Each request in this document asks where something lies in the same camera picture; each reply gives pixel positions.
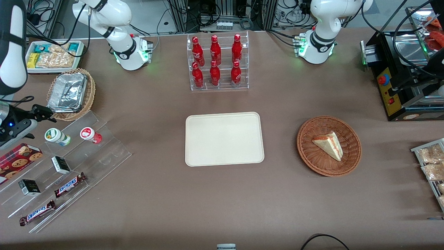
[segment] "sandwich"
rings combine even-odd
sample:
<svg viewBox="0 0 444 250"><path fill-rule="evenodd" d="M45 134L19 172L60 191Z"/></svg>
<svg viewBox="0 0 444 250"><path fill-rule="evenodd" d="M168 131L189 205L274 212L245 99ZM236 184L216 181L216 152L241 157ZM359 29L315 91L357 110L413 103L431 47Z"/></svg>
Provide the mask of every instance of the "sandwich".
<svg viewBox="0 0 444 250"><path fill-rule="evenodd" d="M333 159L341 161L344 153L342 152L339 140L333 131L326 135L316 136L313 138L312 142L329 154L329 156L333 157Z"/></svg>

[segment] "red button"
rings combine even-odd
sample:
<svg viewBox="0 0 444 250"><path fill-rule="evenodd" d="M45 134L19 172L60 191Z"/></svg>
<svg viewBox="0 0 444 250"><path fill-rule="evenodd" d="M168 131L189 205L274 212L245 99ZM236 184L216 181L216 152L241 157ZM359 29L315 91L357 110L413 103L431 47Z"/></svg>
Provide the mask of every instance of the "red button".
<svg viewBox="0 0 444 250"><path fill-rule="evenodd" d="M386 78L385 76L380 76L380 77L378 78L378 83L379 83L379 84L383 85L383 84L386 83L386 82L387 82L387 78Z"/></svg>

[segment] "small bottle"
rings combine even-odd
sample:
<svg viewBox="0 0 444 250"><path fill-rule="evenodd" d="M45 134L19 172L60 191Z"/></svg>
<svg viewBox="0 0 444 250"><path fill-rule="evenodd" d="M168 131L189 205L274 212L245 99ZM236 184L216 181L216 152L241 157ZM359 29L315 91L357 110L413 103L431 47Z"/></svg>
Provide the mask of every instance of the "small bottle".
<svg viewBox="0 0 444 250"><path fill-rule="evenodd" d="M203 58L203 49L199 44L199 39L194 36L193 41L193 57L194 60L198 63L199 67L203 67L205 65L205 59Z"/></svg>
<svg viewBox="0 0 444 250"><path fill-rule="evenodd" d="M241 61L242 59L242 44L241 44L241 35L236 34L234 35L234 43L231 47L231 60L233 63L238 60Z"/></svg>
<svg viewBox="0 0 444 250"><path fill-rule="evenodd" d="M45 139L50 142L58 143L62 146L66 146L71 142L71 136L64 134L62 131L56 128L48 129L45 133Z"/></svg>
<svg viewBox="0 0 444 250"><path fill-rule="evenodd" d="M233 63L233 68L231 69L231 85L235 88L239 87L241 83L241 69L239 68L239 61Z"/></svg>
<svg viewBox="0 0 444 250"><path fill-rule="evenodd" d="M211 84L215 87L218 87L221 81L221 71L215 60L211 61L210 75L211 75Z"/></svg>
<svg viewBox="0 0 444 250"><path fill-rule="evenodd" d="M216 61L216 64L219 66L222 63L222 53L221 53L221 45L218 42L218 36L211 36L211 59Z"/></svg>
<svg viewBox="0 0 444 250"><path fill-rule="evenodd" d="M94 144L99 144L102 141L102 135L97 133L94 129L86 127L80 131L80 138L85 141L90 141Z"/></svg>
<svg viewBox="0 0 444 250"><path fill-rule="evenodd" d="M192 66L193 71L191 71L191 74L193 75L194 85L196 85L196 88L201 89L203 88L202 71L199 69L197 62L193 62Z"/></svg>

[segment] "emergency stop button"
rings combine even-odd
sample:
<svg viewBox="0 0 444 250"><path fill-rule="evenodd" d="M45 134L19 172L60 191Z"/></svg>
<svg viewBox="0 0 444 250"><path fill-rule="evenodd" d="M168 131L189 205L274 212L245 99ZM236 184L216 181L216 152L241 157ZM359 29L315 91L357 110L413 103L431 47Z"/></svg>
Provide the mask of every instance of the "emergency stop button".
<svg viewBox="0 0 444 250"><path fill-rule="evenodd" d="M387 84L389 84L389 81L390 77L387 74L378 77L378 83L381 84L382 86L387 86Z"/></svg>

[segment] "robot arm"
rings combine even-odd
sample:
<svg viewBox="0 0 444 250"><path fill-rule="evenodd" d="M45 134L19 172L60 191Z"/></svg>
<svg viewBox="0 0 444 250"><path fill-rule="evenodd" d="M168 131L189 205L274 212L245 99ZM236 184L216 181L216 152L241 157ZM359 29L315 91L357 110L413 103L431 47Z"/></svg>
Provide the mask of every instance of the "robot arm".
<svg viewBox="0 0 444 250"><path fill-rule="evenodd" d="M120 0L81 0L72 5L72 11L75 16L80 14L81 23L90 25L106 38L117 62L124 69L136 70L150 62L149 47L152 48L152 45L149 46L146 40L132 37L124 28L132 20L130 7L126 3Z"/></svg>
<svg viewBox="0 0 444 250"><path fill-rule="evenodd" d="M361 6L366 12L373 0L312 0L310 11L317 18L316 29L300 34L299 56L312 64L327 60L333 50L336 36L341 30L339 17L354 15Z"/></svg>
<svg viewBox="0 0 444 250"><path fill-rule="evenodd" d="M0 1L0 95L19 91L28 79L23 1Z"/></svg>

